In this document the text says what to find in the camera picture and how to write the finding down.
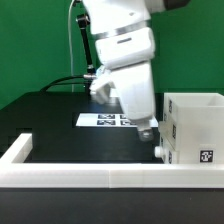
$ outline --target white paper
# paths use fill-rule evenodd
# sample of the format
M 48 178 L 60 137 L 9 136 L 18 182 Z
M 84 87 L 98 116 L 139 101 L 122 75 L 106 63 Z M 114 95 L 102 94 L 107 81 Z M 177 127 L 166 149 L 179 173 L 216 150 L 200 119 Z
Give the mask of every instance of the white paper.
M 149 121 L 151 127 L 158 127 L 155 117 Z M 76 126 L 81 127 L 136 127 L 124 114 L 80 113 Z

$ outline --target black cable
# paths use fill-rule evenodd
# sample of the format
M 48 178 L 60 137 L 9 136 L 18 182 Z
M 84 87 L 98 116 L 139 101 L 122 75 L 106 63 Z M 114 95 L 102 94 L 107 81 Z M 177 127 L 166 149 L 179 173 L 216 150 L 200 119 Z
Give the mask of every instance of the black cable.
M 41 92 L 46 92 L 52 86 L 73 85 L 73 84 L 84 85 L 85 83 L 84 82 L 54 83 L 54 84 L 51 84 L 51 85 L 49 84 L 48 86 L 45 86 L 40 91 Z
M 71 79 L 80 79 L 80 78 L 83 78 L 83 76 L 81 76 L 81 75 L 80 76 L 67 76 L 67 77 L 64 77 L 64 78 L 56 79 L 55 81 L 51 82 L 47 86 L 43 87 L 40 91 L 42 91 L 42 92 L 46 91 L 52 85 L 57 84 L 57 83 L 62 82 L 62 81 L 67 81 L 67 80 L 71 80 Z

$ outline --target black table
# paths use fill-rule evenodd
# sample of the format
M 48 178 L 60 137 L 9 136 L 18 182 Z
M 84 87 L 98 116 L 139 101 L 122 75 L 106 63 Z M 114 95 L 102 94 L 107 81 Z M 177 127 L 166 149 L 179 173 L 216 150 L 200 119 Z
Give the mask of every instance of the black table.
M 157 102 L 157 116 L 161 116 Z M 135 128 L 76 127 L 79 113 L 121 113 L 84 94 L 27 93 L 0 111 L 0 153 L 33 134 L 27 163 L 161 163 L 159 134 L 139 141 Z M 223 223 L 217 189 L 0 189 L 0 223 Z

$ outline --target white border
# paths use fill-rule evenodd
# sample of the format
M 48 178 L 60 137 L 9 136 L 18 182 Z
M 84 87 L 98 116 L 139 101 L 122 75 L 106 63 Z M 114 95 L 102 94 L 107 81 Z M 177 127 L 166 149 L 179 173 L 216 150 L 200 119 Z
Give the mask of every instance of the white border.
M 1 188 L 224 188 L 224 165 L 29 164 L 32 134 L 0 159 Z

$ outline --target qr code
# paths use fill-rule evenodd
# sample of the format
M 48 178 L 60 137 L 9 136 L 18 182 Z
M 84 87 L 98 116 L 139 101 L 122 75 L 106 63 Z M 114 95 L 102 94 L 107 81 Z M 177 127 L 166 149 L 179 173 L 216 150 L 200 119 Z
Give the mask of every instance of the qr code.
M 98 120 L 97 125 L 114 126 L 116 122 L 115 120 Z
M 169 164 L 172 164 L 172 160 L 173 160 L 172 153 L 169 151 Z
M 176 139 L 176 134 L 177 134 L 177 128 L 175 125 L 173 125 L 173 138 Z
M 99 114 L 98 119 L 115 119 L 115 114 Z
M 170 100 L 169 101 L 169 112 L 172 114 L 173 111 L 173 102 Z
M 120 114 L 120 119 L 127 119 L 127 117 L 124 114 Z
M 212 163 L 214 157 L 213 150 L 201 150 L 200 151 L 200 163 Z

